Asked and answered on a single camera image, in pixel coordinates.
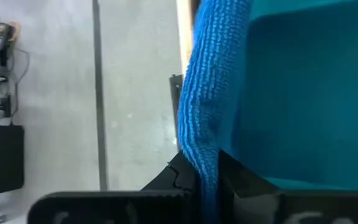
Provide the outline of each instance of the concrete floor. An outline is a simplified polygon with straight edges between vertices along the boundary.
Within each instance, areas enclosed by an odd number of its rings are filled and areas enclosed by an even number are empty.
[[[99,3],[107,187],[140,189],[177,150],[168,85],[181,73],[176,2]],[[25,223],[47,193],[102,187],[92,1],[0,0],[0,17],[20,21],[17,47],[31,55],[15,118],[25,126],[25,186],[0,195],[0,213]],[[16,57],[20,74],[27,62]]]

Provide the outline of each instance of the teal plastic bin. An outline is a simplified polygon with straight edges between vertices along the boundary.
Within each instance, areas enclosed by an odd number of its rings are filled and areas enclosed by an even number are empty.
[[[254,3],[236,157],[284,189],[358,190],[358,1]]]

